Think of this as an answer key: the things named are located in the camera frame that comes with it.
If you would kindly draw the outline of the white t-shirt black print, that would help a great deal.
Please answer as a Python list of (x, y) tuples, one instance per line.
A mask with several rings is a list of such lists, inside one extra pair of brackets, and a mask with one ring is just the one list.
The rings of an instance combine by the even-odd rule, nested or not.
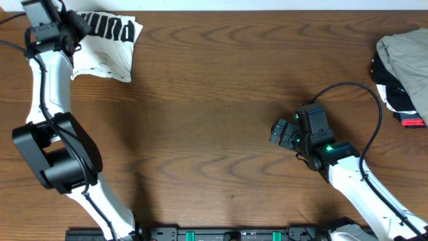
[(143, 29), (135, 16), (99, 11), (79, 11), (92, 31), (81, 41), (74, 56), (72, 79), (93, 75), (131, 82), (134, 45)]

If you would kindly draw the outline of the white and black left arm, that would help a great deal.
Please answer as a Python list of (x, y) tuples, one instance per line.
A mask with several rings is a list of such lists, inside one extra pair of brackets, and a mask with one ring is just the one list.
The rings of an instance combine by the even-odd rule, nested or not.
[(90, 26), (49, 1), (26, 1), (23, 8), (31, 23), (22, 52), (33, 72), (33, 97), (26, 124), (12, 132), (15, 146), (40, 184), (79, 203), (104, 240), (142, 240), (134, 213), (103, 177), (98, 147), (71, 112), (74, 53)]

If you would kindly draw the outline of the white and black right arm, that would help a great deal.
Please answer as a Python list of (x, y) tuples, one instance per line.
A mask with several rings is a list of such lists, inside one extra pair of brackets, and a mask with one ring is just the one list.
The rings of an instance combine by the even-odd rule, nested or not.
[(338, 142), (326, 122), (320, 130), (280, 119), (270, 142), (293, 151), (307, 167), (318, 172), (359, 212), (373, 234), (356, 224), (333, 228), (331, 240), (426, 240), (427, 222), (409, 211), (374, 175), (349, 142)]

